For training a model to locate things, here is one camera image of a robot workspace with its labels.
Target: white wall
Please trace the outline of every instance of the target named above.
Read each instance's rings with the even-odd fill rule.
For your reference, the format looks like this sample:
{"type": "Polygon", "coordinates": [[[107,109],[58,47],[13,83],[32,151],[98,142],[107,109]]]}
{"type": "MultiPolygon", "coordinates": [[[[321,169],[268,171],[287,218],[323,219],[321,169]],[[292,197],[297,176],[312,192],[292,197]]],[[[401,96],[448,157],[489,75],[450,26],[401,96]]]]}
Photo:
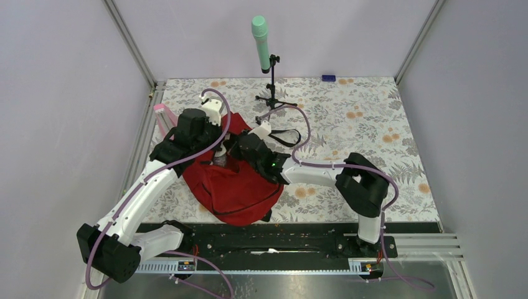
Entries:
{"type": "Polygon", "coordinates": [[[528,2],[448,1],[400,86],[479,298],[525,298],[528,2]]]}
{"type": "Polygon", "coordinates": [[[0,48],[1,297],[72,299],[148,86],[102,1],[2,1],[0,48]]]}
{"type": "Polygon", "coordinates": [[[116,0],[149,68],[167,78],[266,77],[253,16],[282,77],[394,76],[435,0],[116,0]]]}

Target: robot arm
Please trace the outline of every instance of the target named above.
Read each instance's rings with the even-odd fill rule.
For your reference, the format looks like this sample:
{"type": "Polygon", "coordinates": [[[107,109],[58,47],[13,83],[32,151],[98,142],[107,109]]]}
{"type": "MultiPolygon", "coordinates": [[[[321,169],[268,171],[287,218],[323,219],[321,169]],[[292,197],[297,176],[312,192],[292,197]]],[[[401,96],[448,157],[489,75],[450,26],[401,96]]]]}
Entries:
{"type": "MultiPolygon", "coordinates": [[[[267,128],[269,124],[263,122],[261,126],[267,128]]],[[[358,245],[379,243],[381,205],[389,188],[384,178],[364,170],[335,168],[332,161],[307,159],[303,160],[303,164],[318,164],[322,167],[300,165],[289,154],[272,152],[262,140],[264,136],[266,133],[256,128],[239,135],[230,148],[231,156],[248,161],[262,177],[272,183],[337,187],[348,205],[359,215],[358,245]]],[[[379,170],[359,153],[351,153],[344,162],[379,170]]]]}
{"type": "Polygon", "coordinates": [[[91,251],[96,250],[92,267],[117,282],[124,282],[134,274],[140,262],[165,251],[177,249],[184,238],[191,238],[190,234],[185,234],[186,227],[175,223],[163,225],[146,234],[135,232],[158,198],[181,177],[193,160],[158,170],[172,162],[190,157],[214,143],[222,134],[221,111],[222,102],[208,98],[200,109],[185,109],[179,115],[177,126],[156,145],[141,175],[117,205],[95,226],[84,224],[77,231],[77,240],[85,263],[88,262],[91,251]],[[101,236],[103,228],[109,222],[112,222],[112,225],[106,234],[101,236]],[[97,239],[101,241],[97,249],[94,249],[97,239]]]}

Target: floral pattern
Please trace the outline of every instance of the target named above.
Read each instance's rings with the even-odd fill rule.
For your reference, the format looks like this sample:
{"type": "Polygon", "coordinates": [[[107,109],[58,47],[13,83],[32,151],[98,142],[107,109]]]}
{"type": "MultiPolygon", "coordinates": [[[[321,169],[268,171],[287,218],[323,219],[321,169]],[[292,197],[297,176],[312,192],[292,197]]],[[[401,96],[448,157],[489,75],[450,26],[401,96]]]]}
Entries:
{"type": "MultiPolygon", "coordinates": [[[[250,126],[255,116],[268,111],[255,95],[269,97],[266,78],[171,79],[167,81],[163,103],[174,113],[199,105],[198,94],[216,88],[229,100],[250,126]]],[[[422,162],[403,110],[393,78],[340,78],[322,82],[320,78],[279,78],[276,97],[297,103],[310,120],[312,138],[299,150],[300,158],[342,161],[358,152],[393,177],[400,188],[398,201],[387,211],[388,221],[438,221],[433,197],[422,162]]],[[[306,137],[303,117],[296,110],[281,110],[271,116],[274,129],[296,128],[306,137]]],[[[296,136],[284,134],[286,140],[296,136]]],[[[154,129],[151,148],[162,140],[154,129]]],[[[275,140],[267,145],[274,151],[291,152],[275,140]]],[[[394,196],[389,189],[386,201],[394,196]]],[[[220,222],[201,206],[183,180],[173,184],[146,216],[146,222],[177,219],[183,222],[220,222]]],[[[335,188],[310,184],[285,186],[273,207],[272,222],[356,221],[357,214],[335,188]]]]}

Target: black tripod stand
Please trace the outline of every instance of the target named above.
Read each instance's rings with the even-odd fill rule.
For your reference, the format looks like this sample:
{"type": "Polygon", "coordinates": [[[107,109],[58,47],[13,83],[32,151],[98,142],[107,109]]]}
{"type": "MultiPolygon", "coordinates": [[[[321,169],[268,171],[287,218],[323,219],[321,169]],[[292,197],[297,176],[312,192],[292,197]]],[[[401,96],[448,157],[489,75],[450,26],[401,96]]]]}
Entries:
{"type": "Polygon", "coordinates": [[[275,64],[278,64],[279,62],[280,62],[280,57],[279,56],[275,56],[273,54],[270,55],[271,84],[269,84],[269,83],[266,84],[266,88],[270,90],[271,97],[270,98],[263,98],[263,97],[259,97],[259,96],[255,97],[256,100],[264,100],[264,101],[266,101],[266,106],[270,107],[271,110],[273,110],[275,108],[278,108],[278,107],[275,106],[277,104],[281,104],[279,107],[281,107],[282,105],[297,106],[297,104],[282,102],[282,101],[279,101],[279,100],[277,100],[275,98],[275,64]]]}

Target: microphone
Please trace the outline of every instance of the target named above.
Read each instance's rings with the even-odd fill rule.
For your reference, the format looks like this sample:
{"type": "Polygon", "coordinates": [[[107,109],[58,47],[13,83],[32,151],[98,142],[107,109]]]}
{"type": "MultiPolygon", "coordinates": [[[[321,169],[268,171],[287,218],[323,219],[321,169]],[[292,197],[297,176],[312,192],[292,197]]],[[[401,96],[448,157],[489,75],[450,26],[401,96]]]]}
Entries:
{"type": "Polygon", "coordinates": [[[268,23],[263,16],[256,16],[251,22],[251,32],[257,42],[260,68],[264,74],[270,72],[270,51],[268,50],[268,23]]]}

